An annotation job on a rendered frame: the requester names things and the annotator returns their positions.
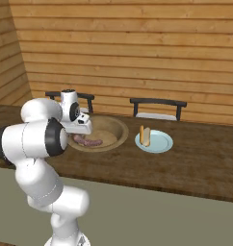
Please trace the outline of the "wooden bowl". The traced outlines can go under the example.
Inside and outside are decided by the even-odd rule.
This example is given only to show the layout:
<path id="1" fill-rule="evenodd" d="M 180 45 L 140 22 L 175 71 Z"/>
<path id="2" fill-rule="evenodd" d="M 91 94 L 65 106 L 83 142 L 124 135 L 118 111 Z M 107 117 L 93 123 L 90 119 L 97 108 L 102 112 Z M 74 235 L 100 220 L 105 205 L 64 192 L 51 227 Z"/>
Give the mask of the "wooden bowl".
<path id="1" fill-rule="evenodd" d="M 92 133 L 86 135 L 85 139 L 96 141 L 100 139 L 102 143 L 97 146 L 84 146 L 74 141 L 70 135 L 68 144 L 82 152 L 106 152 L 116 149 L 124 143 L 129 135 L 127 125 L 116 117 L 106 115 L 93 115 L 91 117 Z"/>

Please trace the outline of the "pink sausage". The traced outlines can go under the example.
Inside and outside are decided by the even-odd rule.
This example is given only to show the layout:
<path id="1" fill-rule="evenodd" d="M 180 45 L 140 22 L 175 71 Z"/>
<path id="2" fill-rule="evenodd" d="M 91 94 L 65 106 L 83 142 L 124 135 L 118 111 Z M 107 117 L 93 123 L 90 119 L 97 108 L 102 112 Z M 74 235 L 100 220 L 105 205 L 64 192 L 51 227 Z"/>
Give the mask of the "pink sausage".
<path id="1" fill-rule="evenodd" d="M 74 135 L 73 140 L 79 144 L 88 147 L 99 146 L 103 143 L 101 139 L 97 139 L 97 140 L 85 139 L 82 135 Z"/>

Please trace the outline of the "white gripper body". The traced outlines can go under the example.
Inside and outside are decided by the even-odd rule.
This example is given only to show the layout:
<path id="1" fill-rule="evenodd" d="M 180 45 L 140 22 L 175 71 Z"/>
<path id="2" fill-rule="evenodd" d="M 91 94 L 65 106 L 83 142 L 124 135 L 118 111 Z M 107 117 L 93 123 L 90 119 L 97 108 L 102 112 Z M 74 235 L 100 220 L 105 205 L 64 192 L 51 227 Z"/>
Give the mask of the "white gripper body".
<path id="1" fill-rule="evenodd" d="M 91 119 L 82 112 L 73 122 L 63 121 L 62 125 L 69 134 L 90 135 L 92 133 Z"/>

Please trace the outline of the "tan hot dog bun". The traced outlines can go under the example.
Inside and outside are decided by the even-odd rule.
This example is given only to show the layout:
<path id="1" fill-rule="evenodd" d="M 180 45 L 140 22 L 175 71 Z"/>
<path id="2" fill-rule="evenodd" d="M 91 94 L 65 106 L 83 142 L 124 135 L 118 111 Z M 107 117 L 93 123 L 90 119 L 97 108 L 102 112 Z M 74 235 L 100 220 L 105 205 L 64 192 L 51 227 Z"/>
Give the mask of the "tan hot dog bun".
<path id="1" fill-rule="evenodd" d="M 150 145 L 150 129 L 140 126 L 140 144 L 144 147 Z"/>

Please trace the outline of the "light blue plate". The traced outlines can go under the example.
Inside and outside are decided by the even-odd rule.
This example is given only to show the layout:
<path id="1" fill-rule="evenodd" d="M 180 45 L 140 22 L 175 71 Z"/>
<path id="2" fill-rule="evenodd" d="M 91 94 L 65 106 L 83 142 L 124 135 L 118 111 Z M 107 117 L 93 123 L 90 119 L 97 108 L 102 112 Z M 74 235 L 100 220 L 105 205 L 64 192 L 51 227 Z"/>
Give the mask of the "light blue plate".
<path id="1" fill-rule="evenodd" d="M 150 131 L 149 146 L 145 147 L 140 144 L 140 135 L 136 135 L 135 143 L 141 150 L 152 154 L 165 153 L 166 151 L 169 151 L 173 146 L 172 138 L 168 134 L 157 130 Z"/>

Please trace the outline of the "black chair with white seat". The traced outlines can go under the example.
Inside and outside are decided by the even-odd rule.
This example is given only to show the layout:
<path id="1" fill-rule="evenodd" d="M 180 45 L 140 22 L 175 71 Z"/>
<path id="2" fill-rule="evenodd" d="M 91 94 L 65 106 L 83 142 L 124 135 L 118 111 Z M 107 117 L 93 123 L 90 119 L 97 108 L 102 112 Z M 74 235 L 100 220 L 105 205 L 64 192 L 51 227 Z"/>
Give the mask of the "black chair with white seat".
<path id="1" fill-rule="evenodd" d="M 184 101 L 162 98 L 130 98 L 130 103 L 134 105 L 134 117 L 171 121 L 179 121 L 182 109 L 187 107 Z"/>
<path id="2" fill-rule="evenodd" d="M 45 96 L 48 96 L 50 99 L 55 100 L 56 97 L 61 97 L 61 93 L 59 91 L 46 91 Z M 88 102 L 88 106 L 86 108 L 80 108 L 81 112 L 93 113 L 92 101 L 94 100 L 94 95 L 87 93 L 77 93 L 77 96 L 79 98 L 86 99 Z"/>

